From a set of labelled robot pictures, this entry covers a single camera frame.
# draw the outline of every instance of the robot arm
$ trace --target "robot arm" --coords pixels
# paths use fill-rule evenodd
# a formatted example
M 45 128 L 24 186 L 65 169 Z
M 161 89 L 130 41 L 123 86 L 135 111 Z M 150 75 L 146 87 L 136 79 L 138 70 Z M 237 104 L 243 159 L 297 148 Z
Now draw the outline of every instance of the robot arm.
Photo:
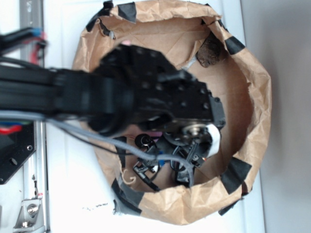
M 222 103 L 205 83 L 176 70 L 158 51 L 125 45 L 105 56 L 92 73 L 44 69 L 0 57 L 0 110 L 74 118 L 104 136 L 136 124 L 143 131 L 163 132 L 157 143 L 147 145 L 147 153 L 177 154 L 195 167 L 217 153 L 219 130 L 225 125 Z M 134 171 L 144 177 L 154 162 L 140 162 L 143 167 Z M 187 183 L 182 167 L 171 166 L 176 181 Z

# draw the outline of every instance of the black metal bracket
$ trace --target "black metal bracket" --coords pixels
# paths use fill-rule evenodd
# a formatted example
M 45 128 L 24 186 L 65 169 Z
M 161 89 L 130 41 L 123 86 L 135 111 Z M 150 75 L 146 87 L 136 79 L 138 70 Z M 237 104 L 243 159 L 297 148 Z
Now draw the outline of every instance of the black metal bracket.
M 5 184 L 35 152 L 34 124 L 10 135 L 0 135 L 0 184 Z

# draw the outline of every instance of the gray cable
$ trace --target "gray cable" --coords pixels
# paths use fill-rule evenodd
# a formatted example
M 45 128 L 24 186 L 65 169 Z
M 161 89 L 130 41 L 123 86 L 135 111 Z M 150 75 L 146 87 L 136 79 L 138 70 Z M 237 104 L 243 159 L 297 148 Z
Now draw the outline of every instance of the gray cable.
M 20 119 L 20 120 L 45 120 L 46 122 L 49 122 L 51 124 L 53 124 L 54 126 L 61 128 L 63 130 L 67 130 L 70 132 L 75 132 L 78 133 L 82 136 L 85 137 L 90 137 L 93 138 L 95 140 L 99 140 L 99 141 L 103 141 L 109 144 L 113 144 L 116 147 L 122 148 L 124 150 L 128 150 L 129 152 L 137 155 L 139 158 L 141 159 L 145 159 L 145 160 L 172 160 L 172 161 L 176 161 L 178 163 L 180 163 L 181 165 L 183 165 L 185 167 L 185 169 L 187 170 L 188 174 L 189 174 L 189 187 L 193 186 L 194 184 L 194 177 L 193 177 L 193 165 L 188 163 L 185 159 L 176 156 L 176 155 L 171 155 L 171 154 L 161 154 L 161 155 L 151 155 L 151 154 L 147 154 L 145 152 L 142 152 L 141 150 L 132 147 L 124 142 L 121 142 L 119 140 L 115 140 L 109 137 L 105 137 L 102 136 L 100 134 L 96 134 L 96 133 L 92 133 L 89 131 L 86 131 L 84 129 L 75 127 L 73 125 L 70 125 L 68 123 L 62 122 L 62 121 L 58 121 L 55 119 L 45 119 L 44 116 L 42 114 L 37 114 L 37 113 L 27 113 L 27 112 L 21 112 L 21 111 L 0 111 L 0 118 L 6 118 L 6 119 Z

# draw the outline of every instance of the paper bag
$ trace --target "paper bag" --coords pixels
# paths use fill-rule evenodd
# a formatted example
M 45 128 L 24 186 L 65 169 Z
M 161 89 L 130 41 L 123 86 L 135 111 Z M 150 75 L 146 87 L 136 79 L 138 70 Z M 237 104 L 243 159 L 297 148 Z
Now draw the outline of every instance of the paper bag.
M 206 38 L 221 42 L 219 61 L 203 67 L 195 58 Z M 218 154 L 195 170 L 191 188 L 172 182 L 164 167 L 155 179 L 162 188 L 153 192 L 132 171 L 135 156 L 95 148 L 116 196 L 116 209 L 184 225 L 228 207 L 252 190 L 270 131 L 271 81 L 258 60 L 233 37 L 209 5 L 177 0 L 151 0 L 104 8 L 81 34 L 73 68 L 93 71 L 100 59 L 123 40 L 162 52 L 177 68 L 206 82 L 223 103 L 226 126 Z M 123 138 L 134 145 L 131 137 Z M 115 150 L 114 146 L 96 142 Z

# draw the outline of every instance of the black tape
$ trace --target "black tape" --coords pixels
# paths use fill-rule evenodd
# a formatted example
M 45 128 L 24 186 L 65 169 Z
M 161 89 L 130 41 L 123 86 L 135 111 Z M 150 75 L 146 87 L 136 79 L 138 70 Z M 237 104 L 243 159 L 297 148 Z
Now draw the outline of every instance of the black tape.
M 136 23 L 136 6 L 134 2 L 118 5 L 119 16 Z
M 225 207 L 224 209 L 221 209 L 220 211 L 218 211 L 220 216 L 223 216 L 225 213 L 227 213 L 230 209 L 233 208 L 233 206 L 238 203 L 239 200 L 237 200 L 236 202 L 232 203 L 231 205 Z
M 225 27 L 225 25 L 223 24 L 223 22 L 222 22 L 221 19 L 219 19 L 218 22 L 219 22 L 220 26 L 222 26 L 227 32 L 229 32 L 228 29 L 227 29 L 227 28 Z
M 88 32 L 92 31 L 96 20 L 98 19 L 99 16 L 109 16 L 110 10 L 113 8 L 113 2 L 112 1 L 104 1 L 104 7 L 97 12 L 92 19 L 88 22 L 86 26 L 86 30 Z
M 232 158 L 227 170 L 221 175 L 228 194 L 237 190 L 247 177 L 251 165 L 237 158 Z
M 101 29 L 102 29 L 104 35 L 109 36 L 109 35 L 110 35 L 110 30 L 103 24 L 103 22 L 102 22 L 101 19 L 99 19 L 99 21 L 100 21 L 100 22 L 99 22 L 99 25 L 100 25 L 100 27 L 101 27 Z
M 139 202 L 142 199 L 142 195 L 140 192 L 136 192 L 137 195 L 133 195 L 131 192 L 126 190 L 125 192 L 119 187 L 118 181 L 114 180 L 112 183 L 112 190 L 116 194 L 115 196 L 115 212 L 120 212 L 124 214 L 130 214 L 130 215 L 137 215 L 139 216 L 141 213 L 141 210 L 138 208 Z
M 126 137 L 116 137 L 114 139 L 117 139 L 117 140 L 119 140 L 121 142 L 125 142 L 126 143 Z M 116 150 L 117 150 L 117 153 L 118 153 L 119 158 L 121 160 L 122 167 L 125 167 L 125 157 L 126 157 L 125 153 L 126 153 L 126 150 L 121 149 L 119 147 L 116 147 Z
M 225 45 L 227 46 L 230 55 L 234 55 L 245 48 L 245 45 L 234 36 L 225 40 Z

